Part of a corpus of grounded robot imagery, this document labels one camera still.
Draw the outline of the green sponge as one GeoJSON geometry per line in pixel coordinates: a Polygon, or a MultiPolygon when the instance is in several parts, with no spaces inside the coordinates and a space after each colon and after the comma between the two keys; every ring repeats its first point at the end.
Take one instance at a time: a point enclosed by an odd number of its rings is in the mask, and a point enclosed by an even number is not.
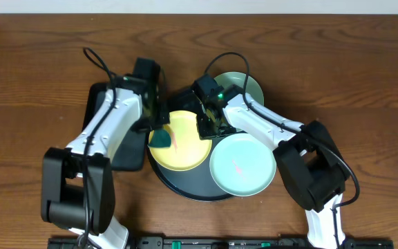
{"type": "Polygon", "coordinates": [[[148,146],[151,148],[170,148],[171,135],[165,129],[156,129],[149,136],[148,146]]]}

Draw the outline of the yellow plate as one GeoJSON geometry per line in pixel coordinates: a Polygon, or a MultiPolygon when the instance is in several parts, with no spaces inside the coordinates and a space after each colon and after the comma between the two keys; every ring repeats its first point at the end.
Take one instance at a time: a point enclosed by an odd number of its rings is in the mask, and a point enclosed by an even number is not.
{"type": "Polygon", "coordinates": [[[188,171],[199,166],[208,157],[212,141],[201,140],[197,129],[196,114],[179,110],[169,113],[169,124],[163,129],[171,138],[171,146],[150,147],[150,154],[163,168],[172,171],[188,171]]]}

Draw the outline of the light green plate front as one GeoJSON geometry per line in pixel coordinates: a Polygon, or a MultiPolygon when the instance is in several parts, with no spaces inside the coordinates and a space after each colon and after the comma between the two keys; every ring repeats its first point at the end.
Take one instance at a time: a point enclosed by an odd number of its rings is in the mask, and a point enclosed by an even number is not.
{"type": "Polygon", "coordinates": [[[221,140],[211,153],[211,177],[224,192],[253,196],[273,181],[276,160],[272,151],[248,133],[221,140]]]}

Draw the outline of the light green plate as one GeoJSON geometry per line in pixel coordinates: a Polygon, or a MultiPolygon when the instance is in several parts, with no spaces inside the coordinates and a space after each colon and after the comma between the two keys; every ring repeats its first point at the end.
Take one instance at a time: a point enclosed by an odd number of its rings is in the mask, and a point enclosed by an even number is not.
{"type": "MultiPolygon", "coordinates": [[[[226,72],[215,76],[214,80],[219,86],[224,88],[224,93],[223,95],[220,94],[220,97],[222,97],[225,102],[228,102],[238,94],[237,91],[232,89],[233,85],[241,89],[243,88],[245,74],[236,71],[226,72]]],[[[252,76],[249,76],[247,80],[247,93],[259,104],[264,105],[263,91],[259,83],[252,76]]]]}
{"type": "Polygon", "coordinates": [[[273,181],[276,160],[272,151],[248,133],[221,140],[211,153],[211,177],[224,192],[253,196],[273,181]]]}

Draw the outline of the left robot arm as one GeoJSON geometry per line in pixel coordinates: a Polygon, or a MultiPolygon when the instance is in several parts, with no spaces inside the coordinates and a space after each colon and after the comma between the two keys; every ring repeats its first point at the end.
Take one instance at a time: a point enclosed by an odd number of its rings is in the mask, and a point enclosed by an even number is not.
{"type": "Polygon", "coordinates": [[[77,246],[125,248],[129,231],[113,216],[111,162],[128,131],[148,133],[168,123],[158,81],[161,67],[137,58],[133,72],[112,78],[102,105],[65,148],[42,163],[41,218],[77,233],[77,246]]]}

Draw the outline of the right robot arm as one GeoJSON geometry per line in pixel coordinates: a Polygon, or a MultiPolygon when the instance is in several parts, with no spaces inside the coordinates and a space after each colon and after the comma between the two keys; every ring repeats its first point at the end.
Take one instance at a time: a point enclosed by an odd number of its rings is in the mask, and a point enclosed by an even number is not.
{"type": "Polygon", "coordinates": [[[236,85],[224,88],[208,74],[191,86],[202,111],[202,139],[248,133],[274,155],[285,189],[306,212],[307,240],[315,248],[342,248],[340,208],[345,182],[355,181],[328,130],[318,121],[304,125],[259,104],[236,85]]]}

